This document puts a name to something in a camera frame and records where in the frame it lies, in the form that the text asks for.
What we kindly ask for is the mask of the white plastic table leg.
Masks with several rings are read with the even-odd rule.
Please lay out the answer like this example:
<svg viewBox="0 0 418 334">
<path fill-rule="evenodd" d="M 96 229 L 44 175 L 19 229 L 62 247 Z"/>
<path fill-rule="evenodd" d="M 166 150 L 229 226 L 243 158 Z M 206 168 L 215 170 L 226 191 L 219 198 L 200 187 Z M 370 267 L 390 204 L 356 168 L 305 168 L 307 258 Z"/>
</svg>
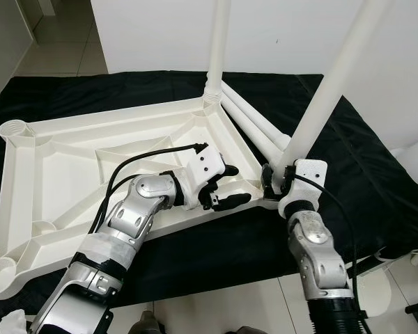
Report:
<svg viewBox="0 0 418 334">
<path fill-rule="evenodd" d="M 225 93 L 231 101 L 241 109 L 241 111 L 250 119 L 251 123 L 256 125 L 258 129 L 267 136 L 282 152 L 288 147 L 291 137 L 283 134 L 276 125 L 267 120 L 266 117 L 249 102 L 245 101 L 239 93 L 235 92 L 227 83 L 221 82 L 222 92 Z"/>
<path fill-rule="evenodd" d="M 222 95 L 221 105 L 227 112 L 229 117 L 243 130 L 249 140 L 260 150 L 260 153 L 267 159 L 272 166 L 278 165 L 282 158 L 284 150 L 280 147 L 280 140 L 285 136 L 278 130 L 272 131 L 272 125 L 267 120 L 260 120 L 258 124 L 254 122 L 254 118 L 258 120 L 258 115 L 253 109 L 242 111 L 237 103 L 231 101 L 227 95 Z"/>
<path fill-rule="evenodd" d="M 274 181 L 282 180 L 286 168 L 294 165 L 295 160 L 304 159 L 316 143 L 324 125 L 343 96 L 343 89 L 356 68 L 359 57 L 392 3 L 394 0 L 364 0 L 359 7 L 339 54 L 334 58 L 331 68 L 323 75 L 318 89 L 312 95 L 288 147 L 273 166 Z"/>
<path fill-rule="evenodd" d="M 221 103 L 223 63 L 229 30 L 229 10 L 231 0 L 216 0 L 212 20 L 211 48 L 205 92 L 203 92 L 203 107 Z"/>
</svg>

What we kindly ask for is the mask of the white plastic children table top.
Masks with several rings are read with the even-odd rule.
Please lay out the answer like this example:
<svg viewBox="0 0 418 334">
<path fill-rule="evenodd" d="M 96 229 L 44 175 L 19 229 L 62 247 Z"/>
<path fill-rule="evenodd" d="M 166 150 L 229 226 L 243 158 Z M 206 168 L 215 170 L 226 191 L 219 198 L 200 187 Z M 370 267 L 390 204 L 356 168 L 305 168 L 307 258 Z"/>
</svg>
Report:
<svg viewBox="0 0 418 334">
<path fill-rule="evenodd" d="M 222 178 L 221 198 L 263 196 L 262 168 L 231 118 L 202 98 L 0 125 L 0 300 L 29 280 L 66 268 L 95 217 L 118 165 L 137 154 L 208 143 L 238 174 Z"/>
</svg>

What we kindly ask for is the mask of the black tablecloth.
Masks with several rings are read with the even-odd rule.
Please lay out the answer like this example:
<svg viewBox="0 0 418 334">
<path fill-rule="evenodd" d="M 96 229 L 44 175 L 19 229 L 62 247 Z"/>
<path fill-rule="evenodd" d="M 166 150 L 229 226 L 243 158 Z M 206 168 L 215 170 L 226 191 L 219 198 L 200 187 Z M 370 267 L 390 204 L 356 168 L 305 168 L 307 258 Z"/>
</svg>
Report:
<svg viewBox="0 0 418 334">
<path fill-rule="evenodd" d="M 296 122 L 320 75 L 227 72 L 223 80 L 283 132 Z M 0 124 L 34 122 L 200 97 L 199 71 L 130 71 L 93 77 L 12 77 L 0 93 Z M 0 182 L 4 164 L 0 137 Z M 343 99 L 309 153 L 329 165 L 320 213 L 343 259 L 384 247 L 418 249 L 418 184 Z M 284 223 L 267 209 L 246 209 L 147 241 L 114 305 L 134 305 L 276 279 L 296 272 Z"/>
</svg>

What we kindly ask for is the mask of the black metal worktable leg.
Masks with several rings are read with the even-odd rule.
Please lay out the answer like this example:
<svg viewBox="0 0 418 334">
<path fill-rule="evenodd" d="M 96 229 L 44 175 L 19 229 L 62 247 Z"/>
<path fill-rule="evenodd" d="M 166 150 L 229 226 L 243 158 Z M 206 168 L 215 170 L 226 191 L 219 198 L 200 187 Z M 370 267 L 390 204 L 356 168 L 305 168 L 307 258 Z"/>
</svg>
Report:
<svg viewBox="0 0 418 334">
<path fill-rule="evenodd" d="M 382 262 L 379 261 L 377 258 L 364 258 L 360 261 L 356 261 L 356 263 L 353 264 L 352 267 L 349 268 L 349 270 L 347 270 L 347 273 L 350 278 L 362 276 L 362 274 L 366 273 L 366 271 L 372 271 L 381 264 Z"/>
</svg>

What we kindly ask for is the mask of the grey right robot foot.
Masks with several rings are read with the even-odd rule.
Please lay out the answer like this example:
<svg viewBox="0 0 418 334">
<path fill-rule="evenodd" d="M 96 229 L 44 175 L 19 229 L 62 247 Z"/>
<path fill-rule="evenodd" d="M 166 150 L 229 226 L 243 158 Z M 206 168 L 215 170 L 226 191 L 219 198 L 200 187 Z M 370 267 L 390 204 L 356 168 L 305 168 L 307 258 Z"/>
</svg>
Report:
<svg viewBox="0 0 418 334">
<path fill-rule="evenodd" d="M 225 334 L 267 334 L 266 331 L 258 330 L 251 326 L 241 326 L 234 331 L 227 331 Z"/>
</svg>

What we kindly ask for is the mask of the grey robot foot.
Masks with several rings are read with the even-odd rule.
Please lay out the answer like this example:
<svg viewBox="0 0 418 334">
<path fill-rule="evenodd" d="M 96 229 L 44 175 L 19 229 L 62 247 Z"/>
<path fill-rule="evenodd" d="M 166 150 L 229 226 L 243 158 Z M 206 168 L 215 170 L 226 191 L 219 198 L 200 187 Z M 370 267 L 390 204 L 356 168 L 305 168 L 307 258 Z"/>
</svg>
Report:
<svg viewBox="0 0 418 334">
<path fill-rule="evenodd" d="M 164 334 L 160 321 L 152 311 L 142 312 L 139 321 L 132 325 L 128 334 Z"/>
<path fill-rule="evenodd" d="M 267 334 L 266 331 L 258 330 L 251 326 L 241 326 L 234 331 L 227 331 L 225 334 Z"/>
</svg>

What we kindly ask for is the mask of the grey left robot foot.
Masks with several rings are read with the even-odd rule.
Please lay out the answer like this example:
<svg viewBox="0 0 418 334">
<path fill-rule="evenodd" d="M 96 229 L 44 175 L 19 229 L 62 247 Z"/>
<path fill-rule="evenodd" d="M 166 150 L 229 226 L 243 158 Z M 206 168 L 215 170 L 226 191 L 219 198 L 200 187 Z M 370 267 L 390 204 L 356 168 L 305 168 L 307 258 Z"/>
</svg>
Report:
<svg viewBox="0 0 418 334">
<path fill-rule="evenodd" d="M 164 334 L 160 321 L 152 311 L 142 312 L 139 321 L 132 325 L 128 334 Z"/>
</svg>

